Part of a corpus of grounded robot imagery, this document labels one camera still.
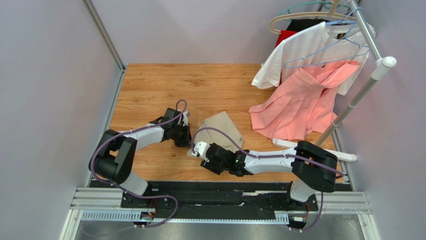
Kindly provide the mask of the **beige cloth napkin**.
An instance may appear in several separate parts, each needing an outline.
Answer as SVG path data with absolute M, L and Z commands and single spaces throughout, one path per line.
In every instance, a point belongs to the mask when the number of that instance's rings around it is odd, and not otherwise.
M 226 111 L 204 119 L 201 122 L 199 129 L 202 128 L 215 128 L 220 130 L 229 136 L 237 146 L 240 148 L 243 146 L 244 138 Z M 201 130 L 197 133 L 194 138 L 194 143 L 196 144 L 197 142 L 205 142 L 207 144 L 215 143 L 223 147 L 225 150 L 232 151 L 233 153 L 239 150 L 236 145 L 223 134 L 211 129 Z

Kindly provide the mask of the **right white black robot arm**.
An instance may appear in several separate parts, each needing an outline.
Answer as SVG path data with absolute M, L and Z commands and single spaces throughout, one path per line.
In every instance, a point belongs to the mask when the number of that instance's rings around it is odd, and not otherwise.
M 336 180 L 344 175 L 337 170 L 338 158 L 329 151 L 301 140 L 295 147 L 280 151 L 238 150 L 232 152 L 216 143 L 197 142 L 192 153 L 201 157 L 201 166 L 217 175 L 228 172 L 237 177 L 269 172 L 288 172 L 292 181 L 280 206 L 285 211 L 306 208 L 316 192 L 333 193 Z

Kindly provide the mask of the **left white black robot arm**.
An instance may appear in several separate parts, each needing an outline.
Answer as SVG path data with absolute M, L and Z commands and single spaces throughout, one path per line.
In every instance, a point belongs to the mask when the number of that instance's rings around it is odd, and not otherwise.
M 104 132 L 89 161 L 88 169 L 93 176 L 123 189 L 126 200 L 138 207 L 146 208 L 155 202 L 148 198 L 152 185 L 132 171 L 137 151 L 157 143 L 172 140 L 178 148 L 191 145 L 190 113 L 168 108 L 164 116 L 147 125 L 129 130 Z

